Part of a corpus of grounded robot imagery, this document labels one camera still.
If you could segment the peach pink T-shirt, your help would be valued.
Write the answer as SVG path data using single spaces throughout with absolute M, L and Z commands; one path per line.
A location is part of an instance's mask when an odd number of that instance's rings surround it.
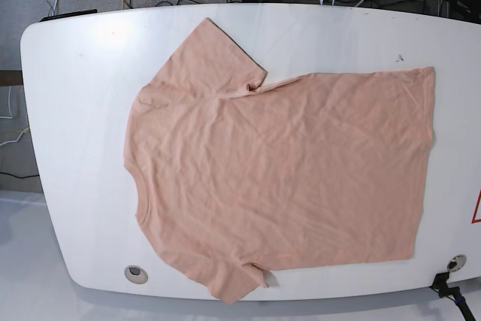
M 206 19 L 136 96 L 123 162 L 158 257 L 228 303 L 269 271 L 411 258 L 434 69 L 266 76 Z

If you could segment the left grey table grommet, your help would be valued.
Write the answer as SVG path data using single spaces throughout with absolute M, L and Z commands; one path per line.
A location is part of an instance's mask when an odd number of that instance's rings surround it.
M 145 284 L 148 281 L 148 274 L 146 271 L 138 266 L 130 265 L 124 270 L 126 279 L 134 284 Z

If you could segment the grey table grommet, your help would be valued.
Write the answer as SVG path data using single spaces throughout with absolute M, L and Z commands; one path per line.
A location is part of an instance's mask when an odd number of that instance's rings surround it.
M 447 265 L 447 271 L 456 272 L 461 270 L 466 264 L 466 261 L 467 261 L 467 257 L 464 254 L 459 254 L 453 257 Z
M 130 265 L 124 270 L 126 279 L 134 284 L 145 284 L 148 281 L 148 274 L 146 271 L 138 266 Z

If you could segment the black flat device at edge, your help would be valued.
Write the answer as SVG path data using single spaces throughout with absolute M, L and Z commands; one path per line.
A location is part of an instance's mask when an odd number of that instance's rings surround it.
M 84 16 L 84 15 L 90 15 L 90 14 L 97 14 L 97 13 L 98 13 L 97 9 L 90 9 L 86 11 L 75 11 L 75 12 L 70 12 L 65 14 L 57 14 L 57 15 L 44 17 L 39 21 L 39 23 L 51 21 L 51 20 L 60 20 L 60 19 L 65 19 L 69 17 L 78 17 L 78 16 Z

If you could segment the red triangle warning sticker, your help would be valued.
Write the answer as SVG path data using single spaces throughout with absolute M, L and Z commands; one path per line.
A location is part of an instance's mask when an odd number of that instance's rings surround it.
M 479 192 L 478 198 L 476 200 L 476 206 L 474 208 L 474 212 L 473 212 L 473 216 L 472 216 L 472 220 L 471 220 L 472 224 L 481 222 L 481 218 L 478 215 L 478 213 L 480 211 L 480 201 L 481 201 L 481 192 Z

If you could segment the right grey table grommet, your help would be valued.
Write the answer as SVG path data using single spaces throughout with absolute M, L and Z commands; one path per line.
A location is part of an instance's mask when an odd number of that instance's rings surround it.
M 464 254 L 459 254 L 453 257 L 447 265 L 447 271 L 456 272 L 461 270 L 466 264 L 466 261 L 467 261 L 467 257 Z

